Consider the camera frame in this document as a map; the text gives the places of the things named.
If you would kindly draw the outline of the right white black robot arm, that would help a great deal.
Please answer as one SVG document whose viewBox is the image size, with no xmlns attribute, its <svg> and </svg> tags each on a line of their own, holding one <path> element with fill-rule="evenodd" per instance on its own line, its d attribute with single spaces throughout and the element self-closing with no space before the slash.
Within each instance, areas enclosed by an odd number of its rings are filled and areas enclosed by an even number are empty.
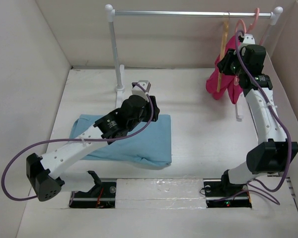
<svg viewBox="0 0 298 238">
<path fill-rule="evenodd" d="M 247 153 L 246 161 L 222 175 L 220 190 L 225 195 L 232 195 L 238 186 L 266 174 L 282 173 L 280 184 L 283 184 L 298 153 L 298 143 L 292 141 L 277 115 L 272 81 L 262 73 L 265 57 L 263 46 L 251 44 L 238 50 L 228 49 L 217 64 L 224 75 L 238 77 L 258 137 L 258 145 Z"/>
</svg>

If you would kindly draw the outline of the light blue trousers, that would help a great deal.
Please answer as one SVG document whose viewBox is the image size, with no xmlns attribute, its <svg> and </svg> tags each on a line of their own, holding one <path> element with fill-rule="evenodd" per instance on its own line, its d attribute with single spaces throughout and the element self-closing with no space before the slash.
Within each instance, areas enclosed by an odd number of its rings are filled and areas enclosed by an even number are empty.
<svg viewBox="0 0 298 238">
<path fill-rule="evenodd" d="M 160 115 L 139 134 L 100 148 L 83 157 L 86 161 L 124 161 L 163 168 L 172 163 L 171 116 Z"/>
</svg>

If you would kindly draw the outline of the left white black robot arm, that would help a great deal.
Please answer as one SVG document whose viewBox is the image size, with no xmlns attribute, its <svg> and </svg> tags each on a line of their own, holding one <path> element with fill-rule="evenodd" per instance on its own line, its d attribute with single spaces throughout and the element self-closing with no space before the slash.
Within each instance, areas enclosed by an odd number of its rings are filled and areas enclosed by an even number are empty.
<svg viewBox="0 0 298 238">
<path fill-rule="evenodd" d="M 38 200 L 48 201 L 61 191 L 65 181 L 60 176 L 70 166 L 97 149 L 138 135 L 144 127 L 133 131 L 136 126 L 145 122 L 145 127 L 148 127 L 157 121 L 159 112 L 155 96 L 132 95 L 120 108 L 95 121 L 76 138 L 65 139 L 65 144 L 56 151 L 40 156 L 29 155 L 26 175 Z"/>
</svg>

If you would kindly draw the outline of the wooden clothes hanger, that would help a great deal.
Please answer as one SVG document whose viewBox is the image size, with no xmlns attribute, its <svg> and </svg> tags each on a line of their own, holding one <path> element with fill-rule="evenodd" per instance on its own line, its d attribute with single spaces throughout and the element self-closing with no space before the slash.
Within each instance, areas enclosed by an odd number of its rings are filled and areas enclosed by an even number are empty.
<svg viewBox="0 0 298 238">
<path fill-rule="evenodd" d="M 222 41 L 221 41 L 221 50 L 220 50 L 220 57 L 219 61 L 221 61 L 225 56 L 225 47 L 226 47 L 226 41 L 228 36 L 228 30 L 229 30 L 229 17 L 227 20 L 223 22 L 223 34 L 222 34 Z M 217 93 L 221 90 L 221 83 L 222 83 L 222 74 L 218 73 L 218 83 L 217 83 Z"/>
</svg>

